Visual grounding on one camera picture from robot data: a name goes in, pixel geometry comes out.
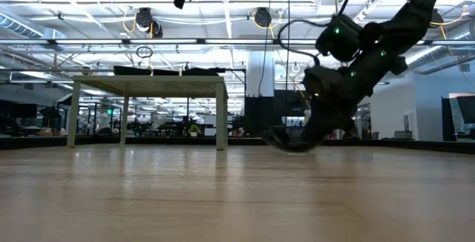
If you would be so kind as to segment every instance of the table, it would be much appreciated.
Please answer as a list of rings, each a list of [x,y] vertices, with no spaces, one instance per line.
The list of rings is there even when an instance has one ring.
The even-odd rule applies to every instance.
[[[81,85],[124,97],[120,143],[125,144],[130,97],[216,98],[216,148],[228,145],[228,94],[221,76],[73,76],[68,147],[74,147]]]

